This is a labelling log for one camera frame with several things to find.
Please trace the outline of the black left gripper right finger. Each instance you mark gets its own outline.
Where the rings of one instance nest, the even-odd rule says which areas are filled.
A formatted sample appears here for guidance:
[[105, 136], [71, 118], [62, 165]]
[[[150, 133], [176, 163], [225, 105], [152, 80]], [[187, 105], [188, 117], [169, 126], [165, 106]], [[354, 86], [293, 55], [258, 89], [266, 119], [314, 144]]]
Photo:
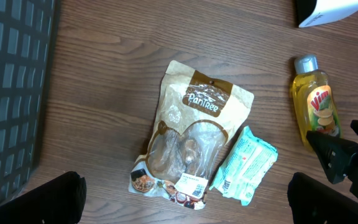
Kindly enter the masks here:
[[287, 196], [295, 224], [358, 224], [357, 202], [304, 173], [294, 173]]

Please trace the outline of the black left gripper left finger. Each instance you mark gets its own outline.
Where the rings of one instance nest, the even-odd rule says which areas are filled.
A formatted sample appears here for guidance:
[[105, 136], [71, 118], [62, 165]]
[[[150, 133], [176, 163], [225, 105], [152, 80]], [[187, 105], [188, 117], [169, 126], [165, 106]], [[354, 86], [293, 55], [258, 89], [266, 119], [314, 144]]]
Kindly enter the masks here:
[[86, 181], [69, 171], [0, 206], [0, 224], [79, 223]]

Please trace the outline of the yellow liquid bottle silver cap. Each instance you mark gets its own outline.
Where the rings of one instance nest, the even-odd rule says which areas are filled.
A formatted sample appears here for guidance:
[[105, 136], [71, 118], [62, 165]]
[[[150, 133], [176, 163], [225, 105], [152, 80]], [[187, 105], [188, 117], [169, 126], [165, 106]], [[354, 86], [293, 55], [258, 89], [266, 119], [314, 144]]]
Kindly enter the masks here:
[[334, 137], [342, 137], [342, 128], [328, 74], [318, 67], [315, 55], [308, 54], [294, 61], [296, 71], [291, 92], [301, 140], [311, 152], [306, 134], [317, 131]]

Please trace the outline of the brown snack wrapper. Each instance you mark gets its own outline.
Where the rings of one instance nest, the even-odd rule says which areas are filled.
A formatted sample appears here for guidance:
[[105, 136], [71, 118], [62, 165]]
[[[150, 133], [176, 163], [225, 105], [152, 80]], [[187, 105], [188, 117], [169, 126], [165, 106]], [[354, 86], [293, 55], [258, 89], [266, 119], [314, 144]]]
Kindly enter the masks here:
[[163, 76], [152, 137], [128, 190], [201, 210], [218, 153], [247, 119], [254, 94], [172, 60]]

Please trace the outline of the teal tissue pack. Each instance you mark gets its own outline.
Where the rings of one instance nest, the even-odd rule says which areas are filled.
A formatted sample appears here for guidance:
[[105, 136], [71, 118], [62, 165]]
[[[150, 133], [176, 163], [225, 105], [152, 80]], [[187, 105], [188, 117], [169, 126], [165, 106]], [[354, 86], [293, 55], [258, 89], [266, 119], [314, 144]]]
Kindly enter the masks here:
[[219, 166], [210, 189], [217, 189], [223, 197], [234, 198], [247, 206], [277, 158], [277, 149], [254, 136], [250, 127], [246, 126]]

